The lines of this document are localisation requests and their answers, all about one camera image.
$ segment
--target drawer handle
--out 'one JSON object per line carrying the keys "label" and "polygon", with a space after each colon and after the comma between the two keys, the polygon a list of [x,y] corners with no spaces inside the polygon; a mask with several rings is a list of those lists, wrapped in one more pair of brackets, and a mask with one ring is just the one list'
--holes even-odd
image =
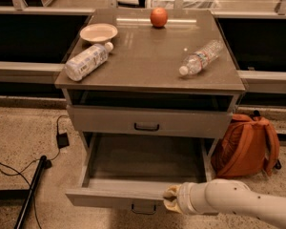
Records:
{"label": "drawer handle", "polygon": [[135,210],[134,209],[134,204],[132,204],[132,211],[135,213],[135,214],[141,214],[141,215],[154,215],[155,211],[156,211],[156,205],[153,206],[153,211],[151,212],[146,212],[146,211],[138,211],[138,210]]}
{"label": "drawer handle", "polygon": [[160,125],[157,124],[155,127],[142,127],[142,126],[139,126],[138,124],[134,123],[134,128],[137,131],[156,132],[156,131],[159,131]]}

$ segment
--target plastic water bottle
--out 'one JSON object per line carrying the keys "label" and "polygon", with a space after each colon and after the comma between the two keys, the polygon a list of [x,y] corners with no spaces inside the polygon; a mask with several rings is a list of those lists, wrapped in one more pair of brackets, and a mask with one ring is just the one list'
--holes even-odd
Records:
{"label": "plastic water bottle", "polygon": [[103,64],[112,50],[113,44],[111,42],[107,42],[105,45],[94,44],[87,48],[76,57],[68,60],[65,65],[67,76],[73,81],[80,81]]}
{"label": "plastic water bottle", "polygon": [[223,49],[223,43],[218,40],[210,41],[197,52],[188,55],[179,69],[181,75],[197,74],[212,61],[217,59]]}

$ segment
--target cabinet top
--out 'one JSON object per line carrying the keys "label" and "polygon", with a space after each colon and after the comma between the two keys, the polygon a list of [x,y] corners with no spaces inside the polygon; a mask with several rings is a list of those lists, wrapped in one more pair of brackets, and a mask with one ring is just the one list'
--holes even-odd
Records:
{"label": "cabinet top", "polygon": [[[57,88],[144,92],[243,92],[235,63],[225,47],[221,55],[198,75],[181,77],[183,59],[212,39],[223,40],[208,10],[168,10],[169,20],[157,29],[150,22],[151,10],[97,10],[89,24],[109,23],[118,29],[114,49],[103,65],[80,82],[65,71]],[[71,57],[90,46],[79,39]]]}

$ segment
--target black metal stand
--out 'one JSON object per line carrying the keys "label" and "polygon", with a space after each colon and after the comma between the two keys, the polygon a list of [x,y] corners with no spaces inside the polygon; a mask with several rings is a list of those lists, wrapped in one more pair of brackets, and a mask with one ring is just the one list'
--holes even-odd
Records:
{"label": "black metal stand", "polygon": [[31,202],[37,190],[40,177],[42,175],[43,170],[46,168],[46,163],[47,163],[47,157],[41,156],[29,189],[0,190],[0,200],[8,200],[8,199],[24,199],[25,200],[24,203],[22,204],[22,208],[19,213],[18,220],[14,226],[15,229],[22,228],[25,222],[26,216],[31,208]]}

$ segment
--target bottle cap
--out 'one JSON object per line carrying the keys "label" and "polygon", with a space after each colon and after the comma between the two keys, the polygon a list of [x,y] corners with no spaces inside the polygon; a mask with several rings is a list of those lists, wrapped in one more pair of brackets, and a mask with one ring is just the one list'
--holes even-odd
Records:
{"label": "bottle cap", "polygon": [[181,75],[187,75],[189,73],[189,69],[186,66],[181,66],[179,72],[181,73]]}
{"label": "bottle cap", "polygon": [[107,52],[111,52],[113,50],[113,43],[111,43],[111,42],[105,43],[104,46],[105,46],[105,49]]}

